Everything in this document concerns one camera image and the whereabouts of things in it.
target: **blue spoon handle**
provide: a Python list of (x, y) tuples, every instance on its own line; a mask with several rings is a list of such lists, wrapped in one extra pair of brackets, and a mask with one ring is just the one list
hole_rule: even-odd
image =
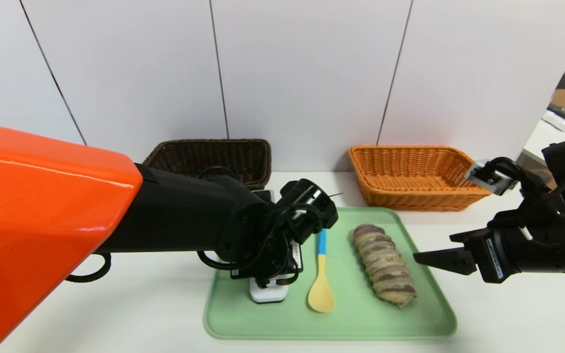
[(326, 255), (326, 230), (320, 232), (318, 239), (318, 255)]

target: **orange robot arm cover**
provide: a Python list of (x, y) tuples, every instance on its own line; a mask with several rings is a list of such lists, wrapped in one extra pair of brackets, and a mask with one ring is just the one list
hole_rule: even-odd
[(123, 154), (0, 127), (0, 342), (112, 233), (142, 182)]

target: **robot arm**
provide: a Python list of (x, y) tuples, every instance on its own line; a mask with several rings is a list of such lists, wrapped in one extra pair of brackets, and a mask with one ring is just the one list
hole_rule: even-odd
[(451, 235), (462, 248), (420, 252), (415, 260), (462, 275), (478, 265), (489, 283), (520, 272), (565, 273), (565, 142), (542, 152), (556, 190), (508, 158), (477, 162), (467, 178), (498, 195), (520, 181), (523, 202), (516, 210), (498, 212), (486, 228)]
[[(264, 287), (293, 274), (277, 282), (292, 283), (299, 270), (291, 243), (338, 216), (309, 180), (290, 181), (281, 194), (274, 204), (228, 176), (188, 178), (0, 127), (0, 342), (63, 280), (105, 275), (112, 252), (197, 251), (233, 277)], [(69, 275), (93, 253), (106, 260), (98, 273)]]

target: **label sticker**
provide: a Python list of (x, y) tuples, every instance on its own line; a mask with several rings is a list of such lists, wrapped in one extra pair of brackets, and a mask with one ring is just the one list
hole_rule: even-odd
[(302, 270), (302, 255), (300, 254), (300, 244), (291, 241), (291, 255), (298, 264), (298, 270)]
[(502, 268), (500, 268), (500, 261), (498, 261), (498, 257), (496, 256), (496, 251), (494, 250), (494, 245), (491, 242), (491, 239), (485, 239), (485, 244), (487, 245), (487, 251), (491, 256), (491, 261), (494, 264), (494, 268), (496, 269), (496, 275), (498, 276), (498, 279), (502, 279), (502, 277), (504, 277), (503, 270)]

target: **swirled bread roll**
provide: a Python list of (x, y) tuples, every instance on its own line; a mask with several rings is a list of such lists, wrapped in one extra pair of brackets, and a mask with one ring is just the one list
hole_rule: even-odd
[(361, 224), (355, 229), (353, 240), (372, 288), (381, 299), (404, 308), (417, 297), (409, 269), (383, 228)]

